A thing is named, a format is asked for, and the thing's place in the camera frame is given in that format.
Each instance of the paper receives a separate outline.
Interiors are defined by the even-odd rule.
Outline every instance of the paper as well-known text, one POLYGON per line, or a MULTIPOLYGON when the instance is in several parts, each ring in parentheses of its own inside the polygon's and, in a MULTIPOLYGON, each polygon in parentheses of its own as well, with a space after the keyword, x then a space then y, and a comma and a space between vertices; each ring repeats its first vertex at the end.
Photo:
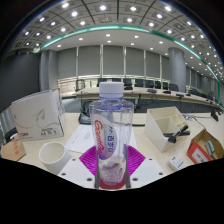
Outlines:
MULTIPOLYGON (((69 151, 85 153, 89 148, 95 145, 92 126, 79 125, 71 138, 65 144, 69 151)), ((137 149, 133 128, 131 130, 130 145, 137 149)))

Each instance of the pink label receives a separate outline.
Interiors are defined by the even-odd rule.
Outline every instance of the pink label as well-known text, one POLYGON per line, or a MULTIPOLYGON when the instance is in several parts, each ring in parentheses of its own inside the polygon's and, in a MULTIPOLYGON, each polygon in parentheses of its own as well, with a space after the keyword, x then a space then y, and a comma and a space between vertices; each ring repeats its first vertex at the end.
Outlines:
POLYGON ((117 146, 117 133, 114 126, 104 117, 94 115, 94 127, 99 158, 110 158, 117 146))

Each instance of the bottle cap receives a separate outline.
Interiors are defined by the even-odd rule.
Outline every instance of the bottle cap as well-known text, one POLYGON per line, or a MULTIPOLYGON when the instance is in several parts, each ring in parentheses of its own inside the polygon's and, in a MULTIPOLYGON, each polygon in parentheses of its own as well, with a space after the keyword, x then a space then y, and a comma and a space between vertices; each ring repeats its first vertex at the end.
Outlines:
POLYGON ((100 98, 122 98, 124 92, 123 82, 101 82, 100 98))

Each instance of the orange box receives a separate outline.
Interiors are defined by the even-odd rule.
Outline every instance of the orange box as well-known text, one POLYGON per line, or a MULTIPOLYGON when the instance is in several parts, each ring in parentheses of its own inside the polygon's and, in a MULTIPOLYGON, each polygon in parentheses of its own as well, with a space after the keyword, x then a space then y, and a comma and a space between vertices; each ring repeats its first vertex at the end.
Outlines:
POLYGON ((23 156, 26 155, 23 143, 21 139, 16 141, 11 141, 4 145, 1 149, 1 155, 3 159, 8 159, 12 161, 18 161, 23 156))
POLYGON ((224 149, 221 143, 206 130, 202 130, 192 139, 190 147, 187 151, 187 155, 195 164, 213 160, 209 157, 205 146, 207 141, 211 141, 214 146, 215 152, 213 156, 215 159, 221 159, 223 157, 224 149))

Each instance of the water bottle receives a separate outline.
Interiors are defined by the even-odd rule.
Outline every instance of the water bottle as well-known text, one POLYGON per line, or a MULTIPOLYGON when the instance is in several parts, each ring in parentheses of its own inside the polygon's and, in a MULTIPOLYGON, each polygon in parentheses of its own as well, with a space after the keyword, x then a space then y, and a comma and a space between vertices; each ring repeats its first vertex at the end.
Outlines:
POLYGON ((101 100, 92 102, 89 110, 100 188, 121 189, 125 185, 134 104, 123 100, 124 83, 101 82, 99 91, 101 100))

